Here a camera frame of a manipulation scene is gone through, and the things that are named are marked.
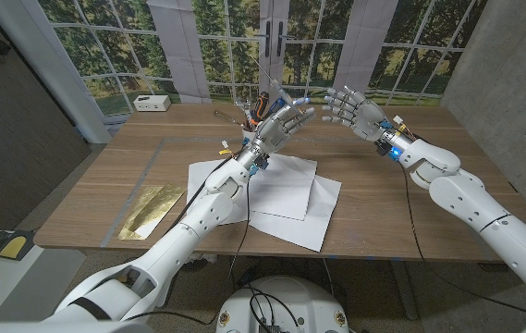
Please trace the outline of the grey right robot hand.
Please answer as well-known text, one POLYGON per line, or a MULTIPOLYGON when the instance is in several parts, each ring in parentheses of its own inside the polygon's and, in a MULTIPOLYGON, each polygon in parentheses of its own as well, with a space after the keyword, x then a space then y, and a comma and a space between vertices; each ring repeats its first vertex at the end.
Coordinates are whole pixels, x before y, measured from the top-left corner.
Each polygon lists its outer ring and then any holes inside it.
POLYGON ((361 92, 353 91, 348 86, 344 86, 343 91, 329 88, 324 100, 326 105, 322 109, 333 115, 323 116, 322 121, 350 128, 354 134, 369 142, 376 142, 384 132, 379 126, 386 120, 384 111, 361 92))

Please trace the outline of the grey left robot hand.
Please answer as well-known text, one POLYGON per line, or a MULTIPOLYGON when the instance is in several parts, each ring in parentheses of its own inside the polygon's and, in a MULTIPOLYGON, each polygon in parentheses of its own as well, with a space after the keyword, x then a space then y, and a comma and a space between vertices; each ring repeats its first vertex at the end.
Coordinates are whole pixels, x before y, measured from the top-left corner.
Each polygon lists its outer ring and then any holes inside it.
POLYGON ((281 150, 293 134, 314 118, 313 107, 306 110, 300 107, 308 102, 308 98, 297 99, 293 106, 285 104, 264 120, 251 145, 237 157, 237 161, 247 167, 257 159, 266 159, 281 150))

